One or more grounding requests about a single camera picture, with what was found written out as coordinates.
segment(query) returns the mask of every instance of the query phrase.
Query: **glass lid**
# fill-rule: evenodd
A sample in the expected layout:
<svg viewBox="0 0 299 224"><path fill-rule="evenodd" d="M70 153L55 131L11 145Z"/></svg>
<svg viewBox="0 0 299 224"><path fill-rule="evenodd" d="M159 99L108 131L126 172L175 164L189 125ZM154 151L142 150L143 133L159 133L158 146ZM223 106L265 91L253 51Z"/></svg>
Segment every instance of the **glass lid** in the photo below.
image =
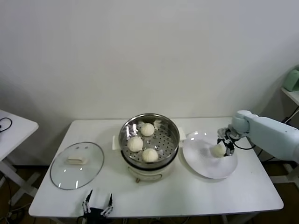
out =
<svg viewBox="0 0 299 224"><path fill-rule="evenodd" d="M67 147L51 165L50 177L55 186L65 190L81 188L92 181L104 163L102 149L92 142Z"/></svg>

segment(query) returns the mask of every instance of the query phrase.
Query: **white plate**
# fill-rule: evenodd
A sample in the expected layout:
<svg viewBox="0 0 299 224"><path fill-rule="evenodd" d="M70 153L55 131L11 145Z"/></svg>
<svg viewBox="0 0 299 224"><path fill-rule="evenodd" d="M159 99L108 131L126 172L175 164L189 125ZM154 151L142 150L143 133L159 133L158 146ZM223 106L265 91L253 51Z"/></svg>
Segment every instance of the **white plate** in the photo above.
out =
<svg viewBox="0 0 299 224"><path fill-rule="evenodd" d="M217 144L217 132L197 131L187 135L183 144L183 155L197 173L212 179L231 175L237 167L237 155L215 158L210 148Z"/></svg>

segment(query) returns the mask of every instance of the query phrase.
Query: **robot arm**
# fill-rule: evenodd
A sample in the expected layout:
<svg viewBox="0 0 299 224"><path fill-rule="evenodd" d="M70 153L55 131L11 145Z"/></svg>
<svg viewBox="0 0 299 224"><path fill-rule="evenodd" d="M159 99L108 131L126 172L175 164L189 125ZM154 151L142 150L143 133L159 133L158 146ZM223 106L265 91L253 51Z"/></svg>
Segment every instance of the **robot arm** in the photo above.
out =
<svg viewBox="0 0 299 224"><path fill-rule="evenodd" d="M228 128L218 130L218 143L226 146L225 156L234 153L235 142L250 140L278 159L299 163L299 130L279 121L259 117L250 111L238 111Z"/></svg>

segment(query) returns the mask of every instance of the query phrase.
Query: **cable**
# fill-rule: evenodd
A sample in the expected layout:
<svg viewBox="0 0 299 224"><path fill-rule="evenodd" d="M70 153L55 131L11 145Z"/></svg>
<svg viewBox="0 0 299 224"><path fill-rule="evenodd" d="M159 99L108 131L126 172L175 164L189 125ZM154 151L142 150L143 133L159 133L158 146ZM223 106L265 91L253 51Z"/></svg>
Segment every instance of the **cable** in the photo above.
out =
<svg viewBox="0 0 299 224"><path fill-rule="evenodd" d="M7 177L3 174L3 177L5 178L6 180L6 183L8 185L8 188L9 188L9 197L10 197L10 201L9 201L9 210L8 212L11 212L11 201L12 201L12 193L11 193L11 188L10 188L10 184L9 184L9 181L7 179Z"/></svg>
<svg viewBox="0 0 299 224"><path fill-rule="evenodd" d="M28 203L28 204L26 204L26 205L23 205L22 207L19 207L19 208L17 208L17 209L11 210L11 212L20 210L20 209L22 209L22 208L25 208L26 206L28 206L28 205L30 205L30 204L31 204L31 203Z"/></svg>
<svg viewBox="0 0 299 224"><path fill-rule="evenodd" d="M285 124L292 119L292 117L294 117L298 112L299 112L299 106L297 106L297 108L294 110L294 112L290 115L289 119L285 121Z"/></svg>
<svg viewBox="0 0 299 224"><path fill-rule="evenodd" d="M76 224L79 224L79 220L80 220L81 218L84 218L84 216L79 216L79 217L76 219Z"/></svg>
<svg viewBox="0 0 299 224"><path fill-rule="evenodd" d="M228 130L226 130L225 135L226 135L226 137L228 137L228 138L231 140L231 142L233 143L233 145L234 145L235 147L237 147L237 148L240 148L240 149L243 149L243 150L250 150L250 149L253 149L253 148L256 146L256 145L253 145L253 146L250 147L250 148L242 148L242 147L239 147L239 146L237 146L237 145L234 143L234 141L229 137L229 135L228 135Z"/></svg>
<svg viewBox="0 0 299 224"><path fill-rule="evenodd" d="M258 157L260 156L260 154L262 153L262 151L263 151L263 150L261 149L261 151L259 152L259 154L257 154Z"/></svg>
<svg viewBox="0 0 299 224"><path fill-rule="evenodd" d="M6 218L6 217L4 217L4 218L5 218L5 220L6 220L6 223L10 224L9 221L7 220L7 218Z"/></svg>
<svg viewBox="0 0 299 224"><path fill-rule="evenodd" d="M273 156L272 158L270 158L270 159L268 159L268 160L265 160L265 161L262 161L262 162L268 162L268 161L270 161L270 160L272 160L272 159L274 159L275 157Z"/></svg>
<svg viewBox="0 0 299 224"><path fill-rule="evenodd" d="M0 122L1 122L2 120L4 120L4 119L9 120L9 121L10 121L10 125L9 125L7 128L5 128L5 129L0 130L0 133L6 131L7 129L9 129L9 128L11 127L11 125L13 124L13 121L12 121L10 118L1 118L1 119L0 119Z"/></svg>

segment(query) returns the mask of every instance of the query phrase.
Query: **small white table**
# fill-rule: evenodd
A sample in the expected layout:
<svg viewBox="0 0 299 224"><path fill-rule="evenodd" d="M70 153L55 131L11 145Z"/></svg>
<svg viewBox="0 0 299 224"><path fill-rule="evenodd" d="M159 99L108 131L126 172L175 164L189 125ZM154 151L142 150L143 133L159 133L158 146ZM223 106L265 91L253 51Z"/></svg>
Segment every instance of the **small white table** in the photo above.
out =
<svg viewBox="0 0 299 224"><path fill-rule="evenodd" d="M172 119L185 133L216 132L231 118ZM78 217L81 204L93 189L90 204L103 208L113 194L114 210L109 217L174 217L249 213L233 223L242 223L257 212L279 210L284 204L253 150L236 149L238 166L226 179L212 180L195 173L179 151L170 176L157 182L135 182L119 151L112 150L112 136L126 120L77 120L72 122L56 156L71 144L90 141L105 155L102 170L88 185L62 190L50 179L50 169L29 208L34 217ZM241 147L250 147L243 138Z"/></svg>
<svg viewBox="0 0 299 224"><path fill-rule="evenodd" d="M27 181L25 181L15 173L14 167L8 161L3 161L3 159L27 139L38 128L38 124L31 120L0 110L0 119L3 117L10 118L13 123L9 129L0 133L0 171L21 187L12 197L11 205L14 205L24 193L33 197L35 196L37 189L32 187L31 184L33 184L39 177L39 174L34 173ZM3 125L3 129L9 122L6 119L3 120L1 124ZM4 180L4 178L1 179L0 186L3 184Z"/></svg>

